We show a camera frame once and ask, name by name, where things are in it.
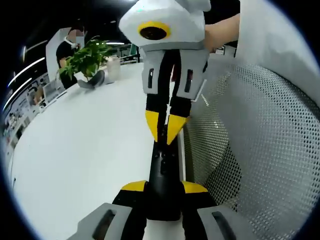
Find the yellow stripe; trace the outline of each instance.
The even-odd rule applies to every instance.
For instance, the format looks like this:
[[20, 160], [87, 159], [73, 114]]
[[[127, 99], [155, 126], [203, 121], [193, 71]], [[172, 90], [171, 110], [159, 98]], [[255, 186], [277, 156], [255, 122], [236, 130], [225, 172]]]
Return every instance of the yellow stripe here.
[[204, 186], [201, 186], [200, 184], [188, 182], [188, 181], [182, 181], [182, 183], [183, 183], [184, 191], [186, 194], [208, 192], [208, 190]]
[[186, 117], [173, 114], [169, 115], [166, 144], [170, 145], [172, 143], [180, 130], [186, 124], [187, 120], [188, 119]]
[[146, 123], [148, 124], [156, 142], [158, 142], [158, 117], [158, 112], [145, 110]]
[[123, 188], [121, 188], [121, 190], [143, 192], [145, 188], [145, 183], [146, 180], [130, 182]]
[[138, 26], [138, 33], [140, 34], [142, 29], [145, 29], [148, 27], [155, 27], [155, 28], [164, 30], [166, 33], [165, 39], [170, 37], [170, 35], [171, 35], [170, 27], [167, 24], [165, 24], [163, 22], [159, 22], [159, 21], [147, 21], [147, 22], [141, 23]]

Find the ceiling light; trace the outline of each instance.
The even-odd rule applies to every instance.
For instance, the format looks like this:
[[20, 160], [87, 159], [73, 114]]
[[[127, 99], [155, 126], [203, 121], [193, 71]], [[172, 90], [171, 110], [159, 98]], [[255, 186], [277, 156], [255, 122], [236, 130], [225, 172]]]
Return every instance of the ceiling light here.
[[26, 49], [27, 49], [27, 47], [24, 46], [24, 47], [23, 47], [23, 50], [22, 50], [22, 61], [23, 61], [23, 62], [25, 62]]
[[10, 84], [12, 84], [14, 82], [14, 80], [16, 80], [17, 77], [19, 77], [21, 74], [23, 74], [25, 71], [27, 71], [29, 68], [31, 68], [33, 65], [41, 62], [42, 60], [44, 60], [45, 57], [40, 58], [39, 60], [31, 63], [29, 66], [25, 67], [24, 69], [22, 69], [17, 75], [14, 76], [14, 78], [12, 78], [12, 80], [9, 82], [8, 87], [10, 86]]
[[123, 42], [106, 42], [107, 45], [124, 45]]
[[44, 43], [46, 43], [46, 42], [48, 42], [48, 40], [41, 41], [41, 42], [39, 42], [39, 43], [37, 43], [37, 44], [29, 47], [25, 52], [28, 52], [28, 51], [30, 51], [31, 49], [34, 49], [35, 47], [37, 47], [37, 46], [39, 46], [39, 45], [41, 45], [41, 44], [44, 44]]
[[5, 110], [5, 108], [7, 107], [7, 105], [9, 104], [9, 102], [13, 99], [13, 97], [30, 81], [32, 80], [32, 77], [30, 77], [27, 81], [25, 81], [10, 97], [9, 99], [5, 102], [4, 106], [3, 106], [3, 110]]

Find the potted plant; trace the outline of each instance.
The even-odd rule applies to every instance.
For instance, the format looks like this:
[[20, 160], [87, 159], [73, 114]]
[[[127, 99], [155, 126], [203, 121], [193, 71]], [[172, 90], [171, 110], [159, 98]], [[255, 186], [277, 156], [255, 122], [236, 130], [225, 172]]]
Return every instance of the potted plant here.
[[66, 58], [66, 66], [60, 68], [59, 72], [60, 74], [66, 72], [70, 79], [72, 75], [81, 72], [88, 82], [97, 73], [101, 64], [108, 61], [106, 58], [110, 56], [111, 49], [106, 41], [92, 38], [84, 48]]

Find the gray gripper base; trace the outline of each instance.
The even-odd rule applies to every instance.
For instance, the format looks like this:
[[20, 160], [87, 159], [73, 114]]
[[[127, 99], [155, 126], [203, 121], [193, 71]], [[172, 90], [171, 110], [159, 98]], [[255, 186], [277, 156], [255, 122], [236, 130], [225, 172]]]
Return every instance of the gray gripper base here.
[[[146, 94], [158, 94], [158, 81], [163, 81], [163, 79], [159, 79], [159, 71], [165, 52], [165, 50], [145, 51], [142, 86]], [[177, 96], [195, 100], [204, 83], [203, 69], [208, 60], [209, 51], [206, 49], [180, 49], [180, 57], [181, 77]], [[192, 79], [190, 88], [186, 91], [187, 78], [189, 77], [188, 71], [192, 72]], [[150, 86], [148, 86], [149, 78], [152, 81]]]
[[161, 42], [141, 46], [145, 52], [158, 51], [158, 50], [172, 50], [172, 49], [189, 49], [201, 50], [205, 48], [205, 41], [199, 42]]
[[120, 240], [126, 221], [132, 208], [115, 204], [104, 203], [78, 223], [77, 231], [67, 240], [94, 240], [94, 233], [107, 213], [114, 215], [105, 240]]
[[256, 240], [253, 228], [239, 213], [226, 206], [197, 210], [208, 240]]

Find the office desk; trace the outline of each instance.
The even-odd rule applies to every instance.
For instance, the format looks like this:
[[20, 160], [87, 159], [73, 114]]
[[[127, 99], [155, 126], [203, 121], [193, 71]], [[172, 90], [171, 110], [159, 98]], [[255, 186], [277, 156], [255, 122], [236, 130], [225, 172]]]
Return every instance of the office desk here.
[[122, 186], [149, 179], [154, 139], [145, 119], [142, 68], [121, 66], [120, 80], [95, 90], [72, 86], [21, 136], [13, 192], [41, 238], [68, 238]]

